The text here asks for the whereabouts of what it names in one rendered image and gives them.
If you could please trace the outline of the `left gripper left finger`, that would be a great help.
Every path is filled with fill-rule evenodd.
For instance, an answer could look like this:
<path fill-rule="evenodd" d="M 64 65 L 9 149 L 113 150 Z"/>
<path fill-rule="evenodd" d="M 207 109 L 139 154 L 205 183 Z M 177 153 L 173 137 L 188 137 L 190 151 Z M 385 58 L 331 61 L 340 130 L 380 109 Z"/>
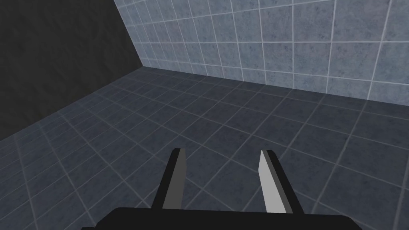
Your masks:
<path fill-rule="evenodd" d="M 185 149 L 173 149 L 153 200 L 152 209 L 181 209 L 186 172 Z"/>

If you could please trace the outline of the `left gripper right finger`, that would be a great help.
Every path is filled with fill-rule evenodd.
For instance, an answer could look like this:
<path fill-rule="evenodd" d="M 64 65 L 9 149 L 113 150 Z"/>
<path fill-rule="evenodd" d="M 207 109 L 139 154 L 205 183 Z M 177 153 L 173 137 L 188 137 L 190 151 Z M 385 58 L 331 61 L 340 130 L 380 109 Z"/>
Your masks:
<path fill-rule="evenodd" d="M 274 151 L 261 150 L 258 174 L 266 212 L 287 214 L 304 213 Z"/>

